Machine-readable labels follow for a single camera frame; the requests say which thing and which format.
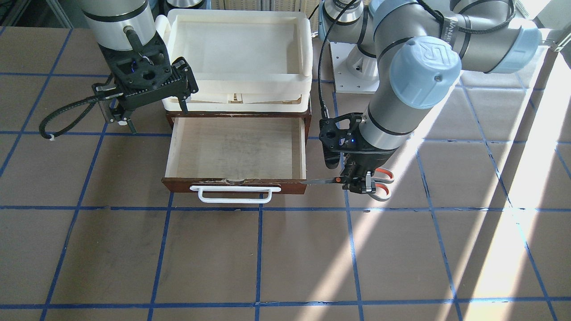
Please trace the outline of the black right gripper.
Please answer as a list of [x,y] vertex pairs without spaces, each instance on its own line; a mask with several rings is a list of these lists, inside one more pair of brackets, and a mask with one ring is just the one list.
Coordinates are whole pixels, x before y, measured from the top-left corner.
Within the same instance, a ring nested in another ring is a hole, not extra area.
[[125,31],[125,35],[131,50],[100,47],[114,79],[111,85],[92,86],[95,96],[103,100],[105,122],[127,125],[137,134],[131,120],[133,111],[168,97],[177,97],[180,109],[187,114],[187,99],[199,90],[188,61],[178,57],[170,62],[158,34],[145,45],[135,31]]

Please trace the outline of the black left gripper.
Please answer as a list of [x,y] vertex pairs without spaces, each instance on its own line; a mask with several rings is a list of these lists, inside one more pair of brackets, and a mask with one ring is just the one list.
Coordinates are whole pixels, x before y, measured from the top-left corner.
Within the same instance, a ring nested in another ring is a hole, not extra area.
[[345,137],[340,150],[345,156],[342,188],[360,194],[374,194],[377,187],[372,173],[383,166],[397,148],[379,149],[366,142],[361,134],[352,134]]

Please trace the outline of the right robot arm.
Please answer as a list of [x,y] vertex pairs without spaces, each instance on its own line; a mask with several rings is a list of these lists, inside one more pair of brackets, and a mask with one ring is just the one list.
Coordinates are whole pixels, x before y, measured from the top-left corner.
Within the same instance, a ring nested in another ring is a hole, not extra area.
[[169,58],[146,0],[80,0],[78,2],[110,68],[113,82],[92,86],[108,123],[119,122],[136,132],[131,114],[139,107],[176,97],[182,112],[198,92],[191,67]]

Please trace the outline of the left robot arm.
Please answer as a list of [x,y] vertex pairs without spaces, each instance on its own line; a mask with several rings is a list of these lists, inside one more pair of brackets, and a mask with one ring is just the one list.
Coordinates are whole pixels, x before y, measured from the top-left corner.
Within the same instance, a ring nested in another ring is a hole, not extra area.
[[392,181],[376,177],[430,109],[445,101],[461,71],[510,74],[525,67],[541,42],[533,21],[516,18],[511,0],[452,0],[439,12],[422,0],[325,0],[320,37],[363,45],[376,60],[380,84],[365,112],[331,118],[321,100],[325,163],[341,184],[375,196]]

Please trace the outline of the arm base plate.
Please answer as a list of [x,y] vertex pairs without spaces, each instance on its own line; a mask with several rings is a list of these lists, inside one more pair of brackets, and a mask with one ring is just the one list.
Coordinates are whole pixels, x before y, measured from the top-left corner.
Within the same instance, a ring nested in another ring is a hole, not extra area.
[[362,53],[356,44],[330,43],[337,93],[374,94],[379,87],[377,59]]

